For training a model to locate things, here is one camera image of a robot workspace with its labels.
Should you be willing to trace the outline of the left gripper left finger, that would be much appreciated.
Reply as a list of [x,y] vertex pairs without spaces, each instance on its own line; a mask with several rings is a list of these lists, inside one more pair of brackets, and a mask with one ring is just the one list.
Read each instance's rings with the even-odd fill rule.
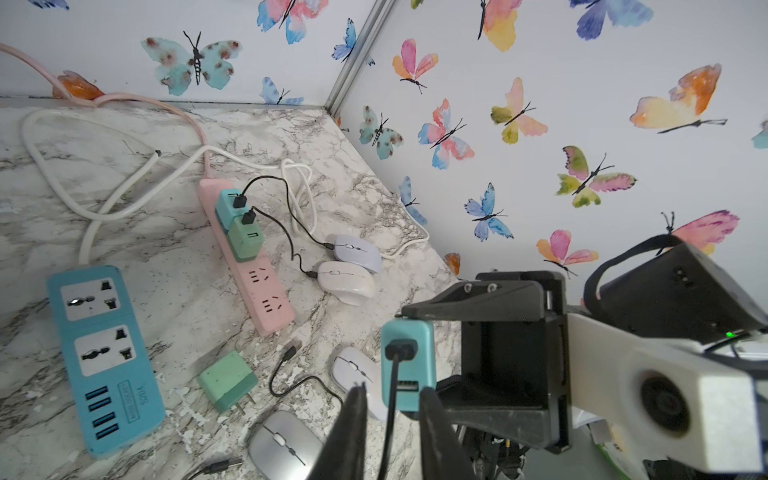
[[353,387],[307,479],[363,479],[367,420],[366,387]]

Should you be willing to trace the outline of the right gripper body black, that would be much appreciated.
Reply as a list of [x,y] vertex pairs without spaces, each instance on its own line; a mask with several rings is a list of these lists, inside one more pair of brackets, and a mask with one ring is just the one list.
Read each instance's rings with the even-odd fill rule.
[[402,307],[408,320],[457,321],[461,368],[436,392],[454,425],[561,453],[570,446],[565,278],[485,272]]

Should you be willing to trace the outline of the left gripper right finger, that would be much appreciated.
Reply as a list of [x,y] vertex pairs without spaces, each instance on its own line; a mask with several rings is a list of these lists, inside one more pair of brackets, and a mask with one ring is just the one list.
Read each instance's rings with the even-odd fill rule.
[[472,463],[434,389],[420,392],[418,417],[422,478],[475,479]]

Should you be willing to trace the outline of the silver mouse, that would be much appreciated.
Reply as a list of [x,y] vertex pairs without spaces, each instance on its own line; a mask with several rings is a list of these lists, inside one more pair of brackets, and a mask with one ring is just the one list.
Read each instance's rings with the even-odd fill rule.
[[307,479],[323,448],[322,441],[293,413],[277,410],[255,430],[248,455],[272,480]]

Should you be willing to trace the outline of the white mouse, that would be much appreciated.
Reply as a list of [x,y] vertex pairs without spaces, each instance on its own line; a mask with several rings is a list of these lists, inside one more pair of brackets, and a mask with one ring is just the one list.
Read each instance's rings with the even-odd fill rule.
[[375,295],[372,275],[353,263],[323,262],[317,268],[317,281],[324,292],[351,306],[361,306]]
[[386,421],[388,410],[382,400],[381,368],[372,359],[354,347],[345,347],[332,362],[331,377],[345,393],[353,387],[364,386],[369,414],[381,422]]

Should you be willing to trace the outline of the green charger front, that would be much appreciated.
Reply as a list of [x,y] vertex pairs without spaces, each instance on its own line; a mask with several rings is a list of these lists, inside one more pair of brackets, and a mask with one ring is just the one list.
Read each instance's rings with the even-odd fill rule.
[[218,359],[197,379],[219,413],[226,413],[235,407],[259,383],[251,365],[236,351]]

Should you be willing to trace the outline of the pink power strip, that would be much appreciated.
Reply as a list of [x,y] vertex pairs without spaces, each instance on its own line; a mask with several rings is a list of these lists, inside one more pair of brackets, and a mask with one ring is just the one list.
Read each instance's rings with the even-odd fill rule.
[[256,331],[260,336],[268,337],[292,323],[296,312],[265,249],[254,259],[244,262],[239,262],[231,250],[215,210],[220,193],[233,187],[230,180],[202,179],[197,187],[198,198]]

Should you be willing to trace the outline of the blue power strip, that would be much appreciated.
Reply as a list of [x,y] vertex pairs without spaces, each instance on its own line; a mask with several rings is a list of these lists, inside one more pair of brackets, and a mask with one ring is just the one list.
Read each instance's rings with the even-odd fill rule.
[[47,291],[86,449],[106,458],[165,418],[129,293],[114,266],[57,273]]

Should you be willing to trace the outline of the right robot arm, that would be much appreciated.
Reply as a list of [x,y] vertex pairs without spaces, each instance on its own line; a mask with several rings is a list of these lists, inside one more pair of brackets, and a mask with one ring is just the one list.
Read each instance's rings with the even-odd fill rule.
[[707,255],[673,235],[600,265],[582,306],[563,275],[485,272],[404,306],[406,321],[457,321],[461,371],[437,385],[454,424],[533,449],[566,450],[579,409],[704,471],[758,470],[767,454],[767,365],[727,357],[764,337],[767,315]]

